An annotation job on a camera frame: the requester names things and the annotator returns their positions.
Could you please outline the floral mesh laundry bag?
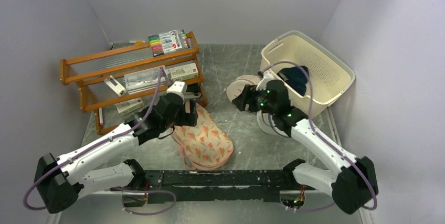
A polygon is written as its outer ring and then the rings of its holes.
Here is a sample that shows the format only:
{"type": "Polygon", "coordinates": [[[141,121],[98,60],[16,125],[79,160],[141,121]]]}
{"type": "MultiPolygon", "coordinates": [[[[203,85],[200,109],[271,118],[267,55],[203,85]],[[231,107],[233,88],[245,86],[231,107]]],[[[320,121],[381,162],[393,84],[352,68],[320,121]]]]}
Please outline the floral mesh laundry bag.
{"type": "Polygon", "coordinates": [[[216,170],[227,163],[234,145],[213,121],[209,112],[197,104],[197,125],[177,126],[173,139],[188,170],[216,170]]]}

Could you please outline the dark blue lace bra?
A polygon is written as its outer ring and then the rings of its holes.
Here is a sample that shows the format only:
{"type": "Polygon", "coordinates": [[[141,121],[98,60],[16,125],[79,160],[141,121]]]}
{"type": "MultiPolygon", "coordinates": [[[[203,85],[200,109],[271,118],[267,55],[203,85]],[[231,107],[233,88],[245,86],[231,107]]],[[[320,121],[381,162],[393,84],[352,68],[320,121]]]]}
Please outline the dark blue lace bra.
{"type": "Polygon", "coordinates": [[[297,94],[305,96],[308,80],[300,68],[283,68],[278,72],[278,76],[297,94]]]}

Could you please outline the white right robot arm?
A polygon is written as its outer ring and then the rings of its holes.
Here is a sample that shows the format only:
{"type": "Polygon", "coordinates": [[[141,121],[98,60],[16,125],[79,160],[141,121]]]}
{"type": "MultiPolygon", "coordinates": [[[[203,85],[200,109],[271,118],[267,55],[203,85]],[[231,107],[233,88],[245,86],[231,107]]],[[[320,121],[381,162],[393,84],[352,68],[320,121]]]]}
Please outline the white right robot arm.
{"type": "Polygon", "coordinates": [[[309,186],[330,195],[344,213],[353,214],[366,208],[368,202],[377,207],[378,185],[374,163],[366,156],[359,158],[342,149],[320,132],[309,117],[291,104],[288,90],[281,81],[262,85],[245,85],[231,98],[240,111],[258,112],[271,117],[272,128],[308,148],[324,165],[320,169],[297,159],[288,164],[283,183],[288,189],[309,186]]]}

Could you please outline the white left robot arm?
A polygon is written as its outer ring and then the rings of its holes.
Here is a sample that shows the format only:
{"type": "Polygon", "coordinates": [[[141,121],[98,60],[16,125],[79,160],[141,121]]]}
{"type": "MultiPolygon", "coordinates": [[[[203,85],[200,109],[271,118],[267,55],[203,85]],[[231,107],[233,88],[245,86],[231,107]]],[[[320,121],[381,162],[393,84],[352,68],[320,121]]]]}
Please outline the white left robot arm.
{"type": "Polygon", "coordinates": [[[34,185],[44,206],[56,214],[78,199],[107,188],[139,190],[146,186],[146,172],[135,159],[127,159],[109,168],[99,169],[111,158],[159,138],[175,126],[196,126],[195,100],[188,102],[174,93],[160,96],[157,104],[127,117],[114,130],[90,144],[67,154],[42,156],[37,165],[34,185]]]}

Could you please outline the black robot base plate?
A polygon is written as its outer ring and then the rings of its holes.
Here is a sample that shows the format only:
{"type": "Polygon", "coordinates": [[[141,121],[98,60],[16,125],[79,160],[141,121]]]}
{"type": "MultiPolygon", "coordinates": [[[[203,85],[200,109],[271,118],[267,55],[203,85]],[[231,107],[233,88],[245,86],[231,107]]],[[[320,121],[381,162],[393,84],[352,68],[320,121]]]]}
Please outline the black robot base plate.
{"type": "Polygon", "coordinates": [[[282,169],[266,170],[146,170],[134,194],[122,196],[124,206],[143,207],[177,201],[261,200],[281,202],[284,194],[311,190],[282,169]]]}

